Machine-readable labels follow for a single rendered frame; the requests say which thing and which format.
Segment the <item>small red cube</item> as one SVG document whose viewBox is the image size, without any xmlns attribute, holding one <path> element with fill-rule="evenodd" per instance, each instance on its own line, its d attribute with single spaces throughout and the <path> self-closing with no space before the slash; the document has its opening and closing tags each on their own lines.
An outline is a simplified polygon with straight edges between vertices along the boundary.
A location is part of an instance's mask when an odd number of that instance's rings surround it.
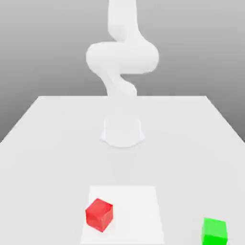
<svg viewBox="0 0 245 245">
<path fill-rule="evenodd" d="M 86 223 L 88 226 L 104 232 L 113 220 L 113 205 L 96 198 L 93 203 L 86 208 Z"/>
</svg>

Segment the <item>small green cube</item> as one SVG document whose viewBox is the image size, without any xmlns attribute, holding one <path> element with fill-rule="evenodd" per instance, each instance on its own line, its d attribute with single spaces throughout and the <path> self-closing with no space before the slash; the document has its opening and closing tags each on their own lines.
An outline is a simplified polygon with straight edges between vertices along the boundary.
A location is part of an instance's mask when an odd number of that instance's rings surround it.
<svg viewBox="0 0 245 245">
<path fill-rule="evenodd" d="M 201 245 L 227 245 L 228 233 L 225 221 L 204 218 Z"/>
</svg>

